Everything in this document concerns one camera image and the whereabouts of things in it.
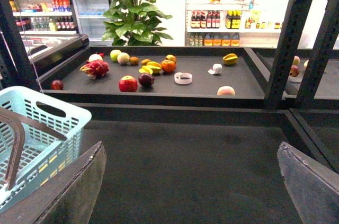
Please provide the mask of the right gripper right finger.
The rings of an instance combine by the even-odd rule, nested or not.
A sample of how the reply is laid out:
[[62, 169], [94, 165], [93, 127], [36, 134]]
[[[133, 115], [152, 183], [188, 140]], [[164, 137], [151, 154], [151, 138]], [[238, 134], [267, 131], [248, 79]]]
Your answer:
[[338, 223], [338, 174], [284, 141], [277, 157], [302, 223]]

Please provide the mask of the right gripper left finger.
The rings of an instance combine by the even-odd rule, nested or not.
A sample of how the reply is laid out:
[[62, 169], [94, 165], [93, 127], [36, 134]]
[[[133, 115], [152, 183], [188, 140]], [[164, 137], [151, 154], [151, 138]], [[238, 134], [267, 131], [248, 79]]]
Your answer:
[[88, 223], [106, 164], [102, 142], [1, 214], [1, 223]]

